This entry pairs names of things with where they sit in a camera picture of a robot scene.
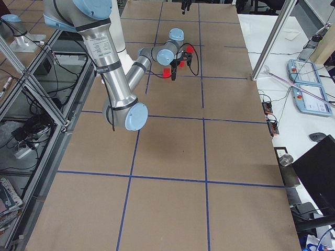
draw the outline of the device screen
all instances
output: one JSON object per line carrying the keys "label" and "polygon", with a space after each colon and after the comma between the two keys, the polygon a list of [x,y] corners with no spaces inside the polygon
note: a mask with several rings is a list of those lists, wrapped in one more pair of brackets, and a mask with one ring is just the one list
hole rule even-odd
{"label": "device screen", "polygon": [[300,61],[294,61],[294,63],[300,80],[319,83],[315,73],[315,69],[313,68],[313,65],[311,63]]}
{"label": "device screen", "polygon": [[[300,85],[300,87],[315,96],[318,96],[319,98],[324,99],[324,96],[322,94],[322,90],[320,87],[317,86],[309,86],[309,85]],[[307,110],[311,111],[322,111],[327,112],[328,107],[325,105],[325,103],[321,102],[320,100],[312,97],[311,95],[308,95],[307,93],[303,92],[303,99],[305,103],[305,108]]]}

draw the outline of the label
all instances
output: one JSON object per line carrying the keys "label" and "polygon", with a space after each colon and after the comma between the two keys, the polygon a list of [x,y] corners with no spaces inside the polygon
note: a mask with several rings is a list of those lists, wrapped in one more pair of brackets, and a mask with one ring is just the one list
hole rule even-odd
{"label": "label", "polygon": [[100,37],[87,40],[87,45],[94,59],[101,59],[113,55],[111,45],[107,37]]}

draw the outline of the black electronic device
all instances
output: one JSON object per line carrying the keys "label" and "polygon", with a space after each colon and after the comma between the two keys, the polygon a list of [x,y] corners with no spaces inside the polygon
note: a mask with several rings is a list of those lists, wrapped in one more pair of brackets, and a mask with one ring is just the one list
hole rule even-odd
{"label": "black electronic device", "polygon": [[335,139],[328,135],[298,160],[292,163],[294,171],[322,214],[321,220],[305,224],[311,229],[320,224],[335,224]]}

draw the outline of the metal cup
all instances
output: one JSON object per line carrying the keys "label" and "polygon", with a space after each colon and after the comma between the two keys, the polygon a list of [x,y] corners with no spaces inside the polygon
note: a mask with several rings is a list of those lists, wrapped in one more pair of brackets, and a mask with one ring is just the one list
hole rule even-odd
{"label": "metal cup", "polygon": [[293,162],[293,157],[287,153],[285,153],[283,156],[279,158],[279,163],[282,166],[288,166],[292,164]]}

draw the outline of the white desk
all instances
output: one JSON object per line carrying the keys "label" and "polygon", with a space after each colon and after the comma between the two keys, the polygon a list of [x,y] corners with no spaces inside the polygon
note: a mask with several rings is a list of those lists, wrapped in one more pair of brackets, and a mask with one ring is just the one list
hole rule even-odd
{"label": "white desk", "polygon": [[[250,62],[254,68],[276,21],[276,17],[262,15],[239,15],[239,20],[245,44],[249,51]],[[290,41],[285,38],[288,35],[287,31],[298,31],[300,34],[295,39]],[[289,17],[271,53],[292,54],[300,52],[307,41],[308,38],[296,18]],[[266,65],[270,68],[272,73],[289,80],[287,61],[289,59],[296,59],[298,55],[298,53],[293,55],[271,54],[266,62]],[[325,68],[320,69],[318,72],[320,75],[329,76]],[[321,78],[321,80],[326,92],[335,96],[335,84],[333,80],[329,78]],[[257,80],[257,86],[259,90],[263,90],[264,93],[270,96],[272,100],[283,98],[290,87],[289,85],[279,82],[268,75],[260,75]],[[285,99],[272,103],[273,113],[278,119],[282,113],[284,103]],[[335,116],[326,118],[300,113],[294,103],[293,95],[290,93],[278,129],[280,134],[273,138],[273,146],[285,146],[289,154],[292,155],[294,159],[298,159],[314,145],[316,145],[316,142],[309,139],[309,134],[323,132],[326,135],[332,134],[335,136]],[[314,207],[317,208],[312,198],[302,185],[297,187],[297,191],[302,203],[312,202]]]}

